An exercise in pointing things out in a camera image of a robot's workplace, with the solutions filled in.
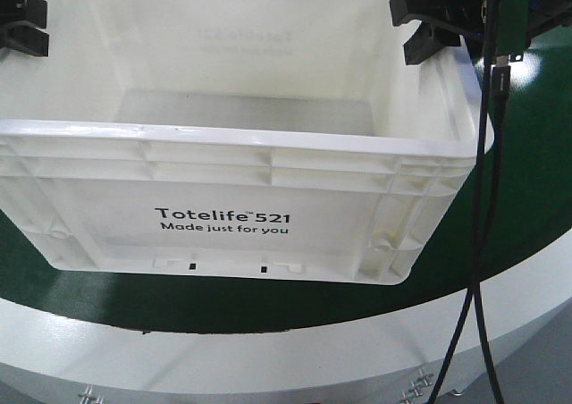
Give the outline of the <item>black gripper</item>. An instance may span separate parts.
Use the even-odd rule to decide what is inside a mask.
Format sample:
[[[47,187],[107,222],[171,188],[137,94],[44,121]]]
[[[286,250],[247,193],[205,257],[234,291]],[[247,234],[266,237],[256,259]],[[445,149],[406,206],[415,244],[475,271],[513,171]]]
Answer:
[[[403,45],[406,65],[418,65],[449,46],[460,46],[460,35],[482,38],[483,0],[390,0],[394,27],[421,21]],[[571,0],[530,0],[526,42],[557,27],[571,25]]]

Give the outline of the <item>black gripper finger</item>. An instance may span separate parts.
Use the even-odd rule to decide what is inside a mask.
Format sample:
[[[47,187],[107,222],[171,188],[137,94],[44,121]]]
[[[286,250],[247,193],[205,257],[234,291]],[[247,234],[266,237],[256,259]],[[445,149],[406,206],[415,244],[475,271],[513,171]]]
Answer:
[[[49,35],[29,26],[1,28],[1,48],[36,57],[48,57]]]
[[[16,26],[45,29],[47,12],[46,0],[1,0],[1,29]]]

